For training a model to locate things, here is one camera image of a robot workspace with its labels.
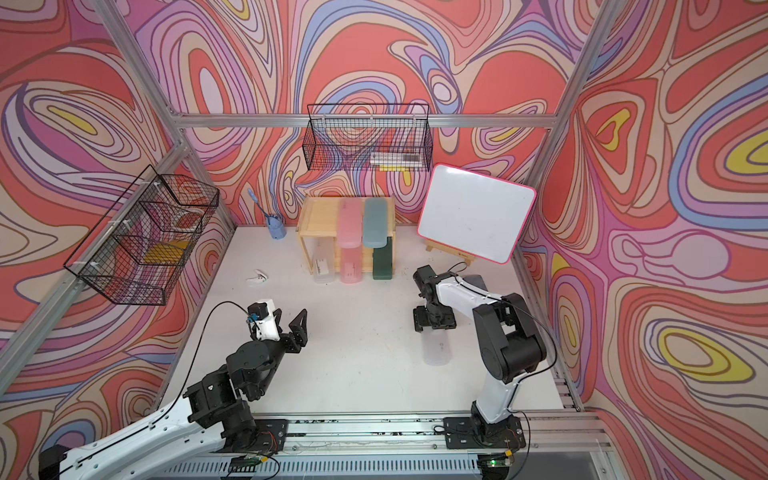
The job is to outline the clear pencil case top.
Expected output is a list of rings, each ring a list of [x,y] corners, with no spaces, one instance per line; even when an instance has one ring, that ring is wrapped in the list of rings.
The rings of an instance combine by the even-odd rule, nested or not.
[[[442,367],[452,358],[449,335],[443,329],[425,329],[421,332],[423,361],[428,366]]]

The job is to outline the clear pencil case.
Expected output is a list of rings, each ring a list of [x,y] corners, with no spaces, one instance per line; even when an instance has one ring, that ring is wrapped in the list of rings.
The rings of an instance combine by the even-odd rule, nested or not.
[[[428,366],[442,367],[452,358],[449,335],[443,329],[425,329],[421,332],[423,361]]]
[[[313,257],[313,279],[316,283],[327,284],[336,279],[335,271],[335,251],[332,247],[318,247],[315,249]]]

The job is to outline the teal pencil case top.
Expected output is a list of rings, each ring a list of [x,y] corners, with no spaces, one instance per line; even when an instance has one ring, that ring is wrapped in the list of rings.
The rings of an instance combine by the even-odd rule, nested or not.
[[[378,249],[387,244],[388,204],[384,198],[365,200],[363,212],[362,244],[365,248]]]

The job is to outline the pink pencil case top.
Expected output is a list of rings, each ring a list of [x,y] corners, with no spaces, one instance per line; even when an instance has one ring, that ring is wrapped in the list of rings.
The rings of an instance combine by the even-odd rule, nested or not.
[[[337,212],[336,241],[339,248],[355,248],[362,245],[363,201],[360,198],[343,198]]]

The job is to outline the pink pencil case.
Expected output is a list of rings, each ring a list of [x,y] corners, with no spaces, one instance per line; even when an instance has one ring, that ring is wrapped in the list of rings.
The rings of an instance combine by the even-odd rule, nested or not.
[[[362,280],[362,247],[340,249],[340,279],[344,284],[355,284]]]
[[[355,248],[362,245],[363,201],[360,198],[343,198],[337,212],[336,241],[339,248]]]

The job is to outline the clear pencil case bottom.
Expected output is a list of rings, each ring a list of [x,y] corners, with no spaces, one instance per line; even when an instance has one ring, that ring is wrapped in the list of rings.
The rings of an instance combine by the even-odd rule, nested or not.
[[[335,271],[335,251],[332,247],[318,247],[315,249],[313,257],[313,279],[316,283],[327,284],[336,279]]]

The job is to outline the pink pencil case bottom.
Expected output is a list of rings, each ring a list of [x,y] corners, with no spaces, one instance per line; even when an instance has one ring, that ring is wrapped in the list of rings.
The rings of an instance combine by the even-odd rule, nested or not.
[[[362,247],[340,249],[340,279],[344,284],[355,284],[362,280]]]

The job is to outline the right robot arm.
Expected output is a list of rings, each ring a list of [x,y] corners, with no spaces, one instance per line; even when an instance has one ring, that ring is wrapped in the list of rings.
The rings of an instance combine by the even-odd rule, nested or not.
[[[424,301],[413,309],[413,323],[425,357],[448,355],[447,332],[458,327],[457,314],[472,321],[486,370],[483,390],[470,408],[472,434],[489,443],[514,431],[515,396],[548,358],[546,341],[523,297],[488,291],[480,275],[437,274],[429,265],[418,268],[413,280]]]

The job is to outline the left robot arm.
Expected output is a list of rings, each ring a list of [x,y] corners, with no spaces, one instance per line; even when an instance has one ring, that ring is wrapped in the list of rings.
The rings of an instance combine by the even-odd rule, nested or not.
[[[251,338],[222,366],[114,434],[82,447],[46,448],[39,455],[39,478],[149,479],[209,453],[271,459],[284,447],[287,423],[257,420],[251,405],[266,395],[283,357],[307,345],[307,315],[301,310],[282,330],[280,310],[264,302],[251,305]]]

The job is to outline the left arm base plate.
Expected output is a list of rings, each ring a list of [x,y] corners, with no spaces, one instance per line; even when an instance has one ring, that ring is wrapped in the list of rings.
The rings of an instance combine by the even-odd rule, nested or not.
[[[287,438],[286,419],[247,420],[223,422],[224,446],[218,453],[276,454],[283,450]]]

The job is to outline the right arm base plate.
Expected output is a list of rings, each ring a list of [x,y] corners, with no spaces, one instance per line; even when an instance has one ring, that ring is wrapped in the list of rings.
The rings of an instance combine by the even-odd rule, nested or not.
[[[442,433],[449,450],[504,449],[516,452],[527,446],[520,419],[515,416],[488,424],[481,417],[444,417]]]

